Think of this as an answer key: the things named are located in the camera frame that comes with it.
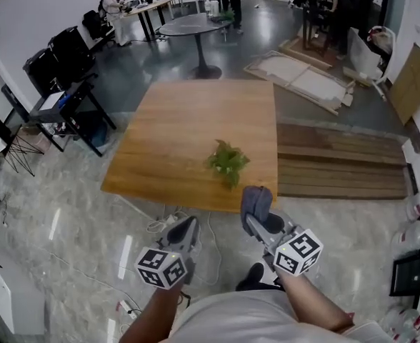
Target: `round table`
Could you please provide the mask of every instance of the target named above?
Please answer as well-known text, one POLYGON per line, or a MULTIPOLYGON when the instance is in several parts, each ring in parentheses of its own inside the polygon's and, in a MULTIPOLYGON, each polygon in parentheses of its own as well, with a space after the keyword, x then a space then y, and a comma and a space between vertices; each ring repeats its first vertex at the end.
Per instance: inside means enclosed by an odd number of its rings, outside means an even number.
POLYGON ((214 23, 207 19, 206 13, 192 14, 174 19, 164 24, 159 33, 164 36, 190 36, 196 39, 197 52, 199 53, 199 65, 192 70, 190 79, 218 79, 221 76, 221 69, 216 66, 208 66, 202 52, 201 34, 225 28, 231 21, 214 23))

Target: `potted plant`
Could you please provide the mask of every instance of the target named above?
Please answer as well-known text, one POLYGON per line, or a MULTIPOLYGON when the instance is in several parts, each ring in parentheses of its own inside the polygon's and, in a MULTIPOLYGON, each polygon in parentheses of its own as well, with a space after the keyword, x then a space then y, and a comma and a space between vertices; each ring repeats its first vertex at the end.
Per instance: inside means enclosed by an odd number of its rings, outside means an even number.
POLYGON ((229 143, 216 140, 218 147, 207 159, 208 165, 215 169, 217 174, 224 177, 230 189, 237 187, 240 180, 240 171, 250 162, 250 159, 237 147, 229 143))

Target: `white shirt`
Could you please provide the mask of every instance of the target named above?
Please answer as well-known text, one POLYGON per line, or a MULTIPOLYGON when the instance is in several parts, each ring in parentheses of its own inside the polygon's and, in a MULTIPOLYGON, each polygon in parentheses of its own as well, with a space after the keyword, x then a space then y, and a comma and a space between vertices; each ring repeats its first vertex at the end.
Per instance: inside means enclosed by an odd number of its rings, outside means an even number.
POLYGON ((392 339, 376 322, 343 335, 298 323, 282 291, 230 292, 192 304, 177 319, 163 343, 387 343, 392 339))
POLYGON ((107 12, 107 20, 113 21, 116 19, 120 19, 122 13, 119 11, 119 8, 115 6, 111 6, 112 4, 117 4, 116 0, 102 0, 102 7, 107 12))

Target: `table top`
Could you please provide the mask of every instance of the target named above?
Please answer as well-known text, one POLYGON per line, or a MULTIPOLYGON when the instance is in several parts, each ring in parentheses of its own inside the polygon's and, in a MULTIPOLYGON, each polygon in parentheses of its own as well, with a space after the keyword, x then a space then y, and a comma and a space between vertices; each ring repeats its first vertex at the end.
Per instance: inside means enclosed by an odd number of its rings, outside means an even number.
POLYGON ((216 31, 231 23, 231 21, 214 23, 207 19, 206 13, 191 14, 169 21, 159 28, 159 33, 164 36, 189 36, 191 34, 216 31))
POLYGON ((153 84, 106 173, 105 192, 165 204, 239 212, 245 186, 278 187, 272 83, 188 80, 153 84), (251 160, 232 191, 206 165, 215 139, 251 160))
POLYGON ((140 8, 140 9, 133 8, 130 13, 124 14, 124 16, 132 16, 132 15, 140 14, 140 13, 143 13, 144 11, 152 10, 152 9, 155 9, 159 6, 166 5, 170 1, 171 0, 158 0, 158 1, 155 1, 154 3, 148 4, 147 6, 144 6, 143 8, 140 8))

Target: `gray floor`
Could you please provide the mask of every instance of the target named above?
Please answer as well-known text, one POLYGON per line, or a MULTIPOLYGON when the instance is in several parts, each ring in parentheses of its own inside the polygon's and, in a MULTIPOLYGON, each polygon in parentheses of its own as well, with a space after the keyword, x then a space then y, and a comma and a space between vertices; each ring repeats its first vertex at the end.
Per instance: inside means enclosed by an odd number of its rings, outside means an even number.
MULTIPOLYGON (((176 16, 180 12, 174 9, 176 16)), ((187 13, 196 12, 194 2, 187 13)), ((202 36, 208 64, 219 66, 222 79, 253 79, 243 68, 258 55, 277 50, 285 39, 296 36, 301 26, 301 11, 290 9, 285 1, 242 0, 243 29, 239 36, 231 31, 227 42, 219 32, 202 36)), ((166 21, 169 12, 164 12, 166 21)), ((159 27, 157 13, 150 13, 155 27, 159 27)), ((125 21, 132 39, 144 38, 136 16, 125 21)), ((96 54, 95 94, 109 112, 135 111, 146 90, 155 81, 186 79, 197 65, 196 44, 192 36, 170 38, 167 41, 146 43, 134 41, 130 47, 105 47, 96 54)), ((341 67, 330 71, 342 76, 341 67)), ((315 104, 289 91, 275 88, 277 119, 290 119, 338 124, 341 129, 371 129, 377 132, 405 135, 404 128, 390 103, 385 103, 374 89, 356 88, 350 108, 343 107, 334 116, 315 104)))
MULTIPOLYGON (((119 132, 111 133, 102 158, 84 145, 70 142, 63 154, 51 147, 45 155, 33 158, 35 178, 24 171, 13 173, 7 165, 0 171, 0 197, 5 197, 0 208, 0 247, 46 295, 45 336, 14 337, 2 330, 0 322, 4 342, 107 342, 109 319, 116 322, 116 342, 121 325, 131 321, 116 311, 118 301, 128 299, 123 292, 141 308, 148 302, 152 289, 132 270, 141 248, 149 246, 154 236, 146 232, 149 220, 120 197, 100 191, 129 117, 116 115, 121 126, 119 132), (60 217, 50 240, 58 209, 60 217), (126 235, 133 237, 133 243, 128 270, 124 279, 119 279, 126 235)), ((150 217, 162 217, 163 205, 141 201, 136 205, 150 217)), ((389 243, 405 219, 402 202, 280 198, 276 206, 304 228, 310 227, 323 242, 323 254, 309 278, 345 311, 355 312, 356 322, 380 320, 389 306, 397 303, 388 296, 389 243)), ((173 210, 168 206, 165 213, 173 210)), ((194 253, 196 273, 214 282, 219 258, 207 225, 209 213, 183 211, 196 215, 202 225, 202 248, 194 253)), ((208 286, 195 278, 185 288, 193 301, 233 290, 248 268, 260 260, 263 249, 241 228, 239 215, 212 212, 210 222, 222 253, 220 279, 208 286)), ((266 274, 264 281, 271 283, 272 275, 266 274)))

